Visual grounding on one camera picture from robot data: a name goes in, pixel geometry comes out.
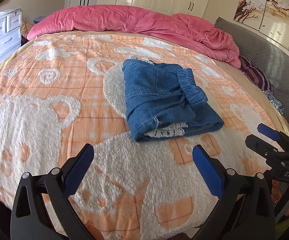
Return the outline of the left hand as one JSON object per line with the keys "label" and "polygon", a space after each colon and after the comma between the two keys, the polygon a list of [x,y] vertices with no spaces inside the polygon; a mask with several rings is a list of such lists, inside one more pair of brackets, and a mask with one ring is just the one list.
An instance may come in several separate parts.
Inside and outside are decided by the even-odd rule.
{"label": "left hand", "polygon": [[96,240],[104,240],[102,233],[94,226],[91,220],[88,220],[85,226]]}

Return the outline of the green fleece sleeve forearm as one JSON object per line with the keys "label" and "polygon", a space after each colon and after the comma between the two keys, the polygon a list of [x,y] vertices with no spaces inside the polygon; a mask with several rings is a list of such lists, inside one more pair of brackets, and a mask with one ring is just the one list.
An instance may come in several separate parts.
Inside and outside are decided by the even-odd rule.
{"label": "green fleece sleeve forearm", "polygon": [[276,224],[275,239],[279,239],[279,237],[283,235],[283,233],[287,230],[288,227],[289,227],[289,216],[283,215],[280,218],[279,222]]}

